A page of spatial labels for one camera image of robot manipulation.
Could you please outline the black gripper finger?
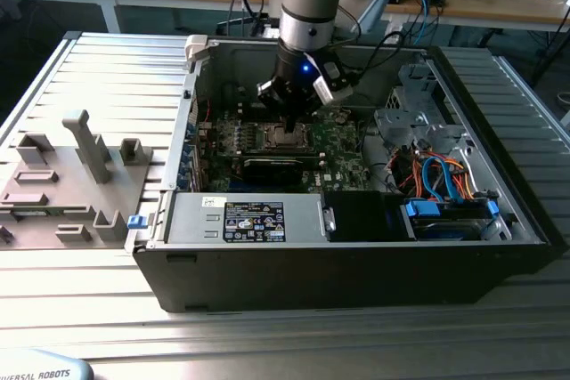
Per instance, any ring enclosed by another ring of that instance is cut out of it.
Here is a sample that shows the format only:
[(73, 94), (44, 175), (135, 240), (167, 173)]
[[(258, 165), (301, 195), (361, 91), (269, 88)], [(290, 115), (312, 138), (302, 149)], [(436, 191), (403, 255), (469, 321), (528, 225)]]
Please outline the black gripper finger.
[(271, 80), (257, 86), (257, 98), (284, 125), (286, 133), (292, 133), (296, 123), (296, 111), (287, 83), (281, 78)]
[(295, 119), (295, 130), (306, 129), (320, 122), (320, 111), (313, 110), (299, 113)]

